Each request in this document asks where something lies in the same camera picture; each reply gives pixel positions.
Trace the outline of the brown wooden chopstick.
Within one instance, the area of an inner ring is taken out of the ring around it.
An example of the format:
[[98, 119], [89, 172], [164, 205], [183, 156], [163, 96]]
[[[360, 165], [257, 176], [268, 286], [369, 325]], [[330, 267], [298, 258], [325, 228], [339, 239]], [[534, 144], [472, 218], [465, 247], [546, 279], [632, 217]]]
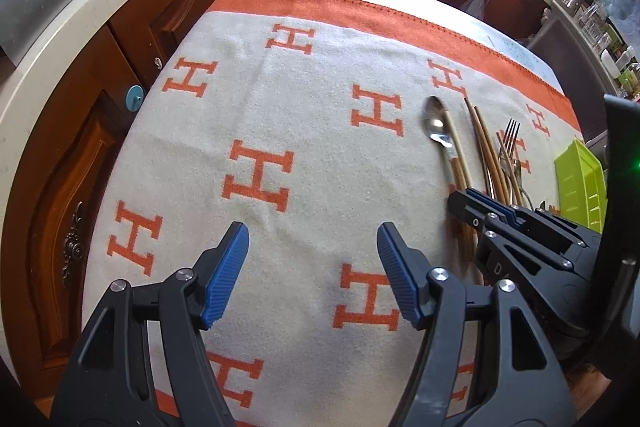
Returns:
[[480, 134], [480, 124], [477, 121], [477, 118], [475, 116], [475, 113], [474, 113], [474, 110], [473, 110], [473, 106], [472, 106], [470, 100], [468, 98], [464, 98], [464, 103], [465, 103], [466, 108], [468, 109], [470, 117], [471, 117], [472, 126], [473, 126], [473, 129], [474, 129], [474, 132], [475, 132], [475, 136], [476, 136], [476, 142], [477, 142], [477, 145], [478, 145], [478, 149], [480, 150], [480, 159], [483, 161], [484, 170], [487, 173], [488, 180], [491, 183], [492, 191], [494, 191], [494, 195], [492, 195], [492, 198], [496, 199], [496, 191], [495, 191], [494, 180], [492, 179], [492, 176], [491, 176], [491, 174], [489, 172], [487, 155], [486, 155], [486, 152], [485, 152], [485, 149], [484, 149], [484, 146], [483, 146], [482, 135]]
[[499, 166], [498, 156], [491, 143], [488, 129], [482, 115], [480, 115], [480, 109], [474, 106], [473, 110], [480, 124], [480, 134], [482, 135], [483, 146], [487, 155], [489, 172], [494, 180], [496, 199], [503, 205], [509, 204], [509, 190], [506, 186], [506, 179], [504, 179], [503, 172]]

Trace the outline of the spoon with wooden handle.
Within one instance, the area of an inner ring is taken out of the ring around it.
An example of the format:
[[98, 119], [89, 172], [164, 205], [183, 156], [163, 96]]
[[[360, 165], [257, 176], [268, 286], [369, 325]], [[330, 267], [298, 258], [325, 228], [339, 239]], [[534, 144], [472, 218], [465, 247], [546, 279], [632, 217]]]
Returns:
[[[429, 96], [423, 106], [422, 126], [427, 136], [439, 144], [445, 151], [456, 189], [464, 191], [466, 183], [463, 161], [451, 134], [450, 118], [444, 104], [436, 96]], [[475, 254], [475, 231], [464, 222], [457, 225], [458, 243], [462, 259], [466, 263], [471, 263]]]

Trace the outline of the green plastic utensil tray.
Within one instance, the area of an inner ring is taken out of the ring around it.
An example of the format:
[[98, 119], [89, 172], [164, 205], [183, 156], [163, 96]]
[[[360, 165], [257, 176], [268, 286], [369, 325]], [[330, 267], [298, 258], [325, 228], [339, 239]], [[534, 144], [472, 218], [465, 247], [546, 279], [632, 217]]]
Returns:
[[560, 213], [570, 221], [601, 233], [606, 213], [606, 187], [600, 160], [574, 139], [554, 161]]

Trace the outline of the silver fork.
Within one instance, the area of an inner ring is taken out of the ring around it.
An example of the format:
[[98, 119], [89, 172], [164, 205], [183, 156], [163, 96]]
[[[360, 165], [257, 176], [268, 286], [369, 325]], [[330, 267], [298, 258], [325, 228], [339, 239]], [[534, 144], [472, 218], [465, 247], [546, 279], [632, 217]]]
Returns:
[[510, 118], [506, 124], [506, 129], [497, 134], [499, 140], [499, 164], [506, 176], [510, 202], [528, 209], [534, 209], [532, 200], [524, 190], [522, 180], [522, 163], [516, 155], [516, 141], [520, 133], [520, 124]]

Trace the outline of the white orange H blanket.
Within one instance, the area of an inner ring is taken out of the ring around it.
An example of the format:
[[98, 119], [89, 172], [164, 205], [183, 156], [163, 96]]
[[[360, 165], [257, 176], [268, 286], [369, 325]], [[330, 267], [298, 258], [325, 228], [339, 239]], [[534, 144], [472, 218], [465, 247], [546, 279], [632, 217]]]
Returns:
[[516, 143], [534, 202], [556, 202], [554, 162], [580, 138], [551, 69], [435, 0], [217, 0], [134, 118], [107, 183], [82, 304], [111, 281], [165, 280], [234, 221], [250, 250], [203, 336], [243, 426], [385, 426], [422, 337], [376, 252], [395, 223], [434, 265], [474, 280], [454, 239], [444, 151], [427, 98], [484, 181], [469, 110]]

